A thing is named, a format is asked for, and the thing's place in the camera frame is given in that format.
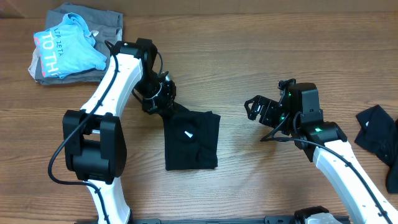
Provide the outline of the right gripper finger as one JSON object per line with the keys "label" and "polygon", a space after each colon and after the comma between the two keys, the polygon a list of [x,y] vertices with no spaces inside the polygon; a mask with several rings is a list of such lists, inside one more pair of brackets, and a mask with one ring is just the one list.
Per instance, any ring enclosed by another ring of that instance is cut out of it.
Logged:
{"label": "right gripper finger", "polygon": [[246,100],[244,103],[244,108],[246,111],[259,111],[262,106],[268,104],[270,99],[257,95],[249,100]]}
{"label": "right gripper finger", "polygon": [[248,112],[248,118],[252,121],[256,120],[257,116],[261,113],[262,107],[252,107]]}

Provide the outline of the black t-shirt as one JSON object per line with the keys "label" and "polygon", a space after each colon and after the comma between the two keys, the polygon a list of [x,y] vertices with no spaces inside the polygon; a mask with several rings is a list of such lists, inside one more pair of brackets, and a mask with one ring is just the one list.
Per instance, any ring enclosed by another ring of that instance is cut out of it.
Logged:
{"label": "black t-shirt", "polygon": [[176,104],[177,112],[163,117],[165,169],[215,169],[221,116],[191,111]]}

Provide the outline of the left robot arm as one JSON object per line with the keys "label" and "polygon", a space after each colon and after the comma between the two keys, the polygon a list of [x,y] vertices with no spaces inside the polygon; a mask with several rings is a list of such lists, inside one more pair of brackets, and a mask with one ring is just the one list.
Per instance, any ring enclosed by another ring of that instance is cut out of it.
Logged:
{"label": "left robot arm", "polygon": [[68,110],[62,121],[68,170],[75,185],[86,186],[98,212],[97,223],[132,223],[124,199],[121,175],[127,147],[121,115],[131,95],[147,114],[170,117],[176,112],[176,88],[167,72],[155,72],[160,53],[153,41],[106,43],[109,67],[93,96],[78,111]]}

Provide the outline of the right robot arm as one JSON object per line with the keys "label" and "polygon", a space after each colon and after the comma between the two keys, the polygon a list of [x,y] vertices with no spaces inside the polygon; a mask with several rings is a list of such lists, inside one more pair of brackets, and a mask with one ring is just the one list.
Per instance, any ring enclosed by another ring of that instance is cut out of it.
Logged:
{"label": "right robot arm", "polygon": [[333,186],[353,223],[397,223],[395,209],[361,167],[345,133],[323,119],[318,97],[274,101],[255,96],[244,104],[250,120],[272,128],[263,142],[294,142]]}

